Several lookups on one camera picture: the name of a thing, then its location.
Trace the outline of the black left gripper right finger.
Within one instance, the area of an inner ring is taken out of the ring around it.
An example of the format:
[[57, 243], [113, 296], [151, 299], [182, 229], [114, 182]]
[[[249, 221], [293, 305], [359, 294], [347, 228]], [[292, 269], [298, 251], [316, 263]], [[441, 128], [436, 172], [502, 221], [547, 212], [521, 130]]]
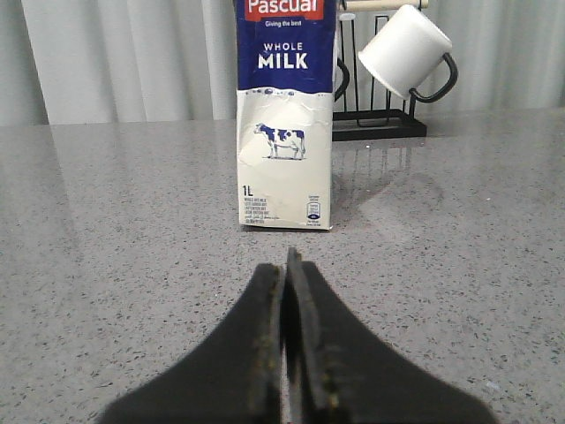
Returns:
[[374, 335], [295, 248], [286, 266], [285, 347], [296, 423], [496, 421], [479, 399]]

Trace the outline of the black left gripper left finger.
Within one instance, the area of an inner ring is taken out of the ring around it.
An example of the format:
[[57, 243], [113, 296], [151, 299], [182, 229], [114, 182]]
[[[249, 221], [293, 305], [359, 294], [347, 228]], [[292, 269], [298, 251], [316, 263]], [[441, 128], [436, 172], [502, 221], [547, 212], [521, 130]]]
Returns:
[[108, 406], [102, 423], [278, 423], [283, 274], [260, 264], [220, 324], [163, 374]]

